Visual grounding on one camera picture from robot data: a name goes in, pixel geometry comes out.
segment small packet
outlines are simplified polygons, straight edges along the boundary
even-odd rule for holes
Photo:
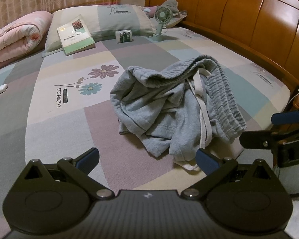
[[[132,32],[130,30],[119,30],[115,32],[117,43],[131,42]]]

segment bed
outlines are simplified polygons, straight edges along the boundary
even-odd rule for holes
[[[136,136],[118,133],[109,92],[128,66],[160,71],[211,55],[226,72],[247,130],[270,128],[271,115],[284,110],[299,85],[299,0],[177,1],[187,18],[163,42],[106,40],[70,56],[40,51],[0,69],[0,85],[8,84],[0,94],[0,236],[9,230],[3,199],[34,158],[55,163],[97,147],[100,163],[89,176],[115,193],[180,192],[205,177],[173,164],[167,153],[150,156]],[[231,145],[213,139],[208,150],[237,158],[243,148],[238,139]]]

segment white logo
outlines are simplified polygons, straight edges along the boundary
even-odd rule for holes
[[[153,194],[148,192],[147,194],[144,194],[143,196],[149,199],[150,197],[153,196]]]

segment mattress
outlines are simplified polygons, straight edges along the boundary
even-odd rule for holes
[[[77,157],[91,147],[100,151],[100,163],[89,176],[115,193],[119,189],[179,192],[205,177],[173,164],[166,153],[159,159],[146,152],[132,134],[118,133],[110,91],[124,69],[140,66],[155,70],[179,60],[207,54],[224,68],[247,123],[247,130],[271,126],[290,97],[288,88],[266,70],[231,50],[185,28],[172,28],[163,42],[134,36],[130,43],[97,42],[87,51],[65,56],[43,52],[0,70],[0,233],[8,227],[2,202],[29,160],[44,164]],[[243,150],[213,139],[208,151],[220,158],[236,158]]]

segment blue flower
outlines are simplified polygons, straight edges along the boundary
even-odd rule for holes
[[[82,95],[91,95],[91,93],[96,94],[99,92],[102,88],[102,84],[99,84],[98,82],[92,83],[90,82],[89,84],[86,84],[82,86],[82,89],[79,90],[80,94]]]

